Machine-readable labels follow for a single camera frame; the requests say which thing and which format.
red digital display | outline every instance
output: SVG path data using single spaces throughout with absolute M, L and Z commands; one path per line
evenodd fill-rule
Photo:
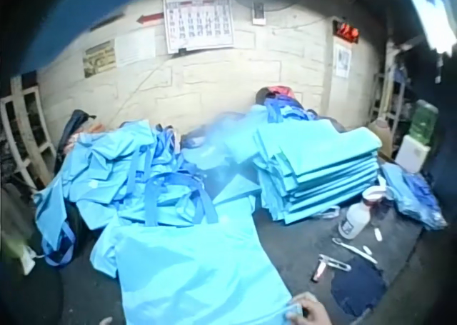
M 338 36 L 349 43 L 358 43 L 359 31 L 345 22 L 333 20 L 333 35 Z

white container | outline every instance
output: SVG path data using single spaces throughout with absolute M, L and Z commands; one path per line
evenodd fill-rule
M 410 173 L 417 173 L 426 161 L 429 151 L 429 146 L 423 145 L 407 134 L 403 137 L 395 163 Z
M 340 223 L 338 230 L 346 239 L 354 239 L 370 222 L 370 208 L 386 193 L 385 186 L 374 186 L 362 193 L 362 201 L 349 207 L 346 218 Z

concrete floor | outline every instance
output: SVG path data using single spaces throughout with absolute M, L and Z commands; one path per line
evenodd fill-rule
M 361 324 L 457 323 L 451 320 L 455 318 L 452 307 L 457 305 L 456 264 L 457 226 L 424 232 L 405 269 Z

calendar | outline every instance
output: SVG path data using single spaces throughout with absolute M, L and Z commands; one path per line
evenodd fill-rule
M 169 54 L 233 46 L 230 0 L 164 0 Z

floor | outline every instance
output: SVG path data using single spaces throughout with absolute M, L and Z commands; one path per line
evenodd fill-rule
M 366 325 L 429 325 L 449 324 L 449 310 L 457 304 L 457 279 L 453 271 L 457 263 L 457 226 L 452 226 L 443 231 L 423 232 L 416 250 L 412 254 L 404 270 L 394 281 L 376 310 L 361 320 L 359 324 Z M 87 260 L 89 251 L 84 253 L 82 259 Z M 96 273 L 89 264 L 70 265 L 71 269 L 65 275 L 86 275 L 88 280 L 93 280 Z M 72 304 L 72 309 L 66 309 L 61 319 L 62 325 L 95 324 L 107 316 L 112 316 L 116 321 L 113 325 L 121 324 L 123 318 L 120 302 L 112 304 L 113 295 L 119 300 L 119 288 L 116 280 L 106 278 L 108 284 L 93 285 L 76 281 L 70 288 L 73 293 L 64 296 L 65 304 Z M 83 314 L 88 315 L 83 295 L 95 294 L 98 300 L 91 305 L 90 321 Z
M 457 226 L 424 232 L 405 269 L 361 324 L 454 324 L 446 317 L 455 317 L 456 264 Z

